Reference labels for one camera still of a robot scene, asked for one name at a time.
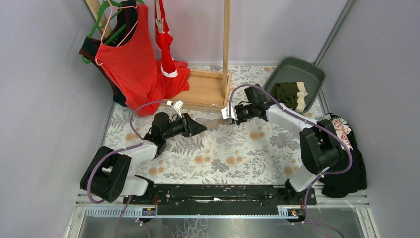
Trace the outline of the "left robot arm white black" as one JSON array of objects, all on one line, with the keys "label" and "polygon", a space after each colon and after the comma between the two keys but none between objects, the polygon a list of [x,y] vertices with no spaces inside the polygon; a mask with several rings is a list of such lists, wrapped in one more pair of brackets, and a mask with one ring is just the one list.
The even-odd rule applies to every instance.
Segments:
[{"label": "left robot arm white black", "polygon": [[172,137],[191,137],[206,130],[206,126],[194,121],[188,113],[175,115],[174,119],[167,113],[157,113],[139,144],[118,150],[100,147],[81,178],[80,188],[96,204],[112,203],[120,196],[143,196],[151,182],[142,176],[129,176],[130,167],[160,156]]}]

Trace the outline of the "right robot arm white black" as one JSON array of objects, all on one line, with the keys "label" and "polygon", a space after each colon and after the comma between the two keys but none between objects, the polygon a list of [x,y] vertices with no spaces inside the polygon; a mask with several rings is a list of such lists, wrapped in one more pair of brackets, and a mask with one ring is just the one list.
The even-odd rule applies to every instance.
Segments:
[{"label": "right robot arm white black", "polygon": [[[349,170],[352,165],[350,149],[338,138],[331,121],[316,121],[304,117],[279,103],[258,85],[243,84],[242,87],[247,101],[234,106],[233,99],[230,98],[227,106],[228,119],[235,124],[241,124],[252,118],[260,118],[299,138],[302,166],[288,179],[286,186],[294,192],[302,192],[323,175],[341,174]],[[348,165],[342,170],[330,171],[344,157],[348,157]]]}]

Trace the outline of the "wooden clip hanger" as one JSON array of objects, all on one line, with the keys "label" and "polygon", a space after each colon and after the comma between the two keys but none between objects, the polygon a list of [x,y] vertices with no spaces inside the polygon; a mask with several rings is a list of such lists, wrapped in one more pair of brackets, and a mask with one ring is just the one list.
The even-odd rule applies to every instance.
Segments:
[{"label": "wooden clip hanger", "polygon": [[201,123],[202,126],[207,128],[207,131],[212,130],[212,129],[220,126],[220,125],[226,125],[227,124],[226,120],[222,118],[222,113],[221,112],[219,112],[217,114],[212,113],[212,115],[217,116],[217,118],[211,119],[211,120],[206,120],[203,123]]},{"label": "wooden clip hanger", "polygon": [[154,3],[155,3],[155,12],[156,12],[155,24],[156,24],[156,27],[158,29],[158,32],[159,33],[164,33],[164,20],[163,20],[163,17],[162,17],[160,1],[159,0],[154,0]]}]

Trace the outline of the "red underwear with white lettering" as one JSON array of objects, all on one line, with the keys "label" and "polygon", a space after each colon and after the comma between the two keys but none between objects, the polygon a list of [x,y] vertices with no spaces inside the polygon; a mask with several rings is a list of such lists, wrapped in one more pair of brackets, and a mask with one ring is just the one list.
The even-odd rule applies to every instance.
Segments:
[{"label": "red underwear with white lettering", "polygon": [[164,20],[164,33],[159,33],[155,24],[155,43],[161,50],[161,71],[164,76],[169,78],[176,78],[178,75],[174,59],[170,53],[170,45],[173,41],[173,37],[170,34],[170,28],[166,20],[164,11],[163,1],[160,0],[160,7],[162,17]]}]

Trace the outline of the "olive green underwear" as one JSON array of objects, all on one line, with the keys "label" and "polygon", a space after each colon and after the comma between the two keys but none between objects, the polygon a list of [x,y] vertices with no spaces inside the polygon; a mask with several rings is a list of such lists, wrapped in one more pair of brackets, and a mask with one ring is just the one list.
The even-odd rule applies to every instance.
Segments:
[{"label": "olive green underwear", "polygon": [[305,107],[305,97],[308,95],[303,82],[284,82],[274,84],[270,94],[286,107],[302,112]]}]

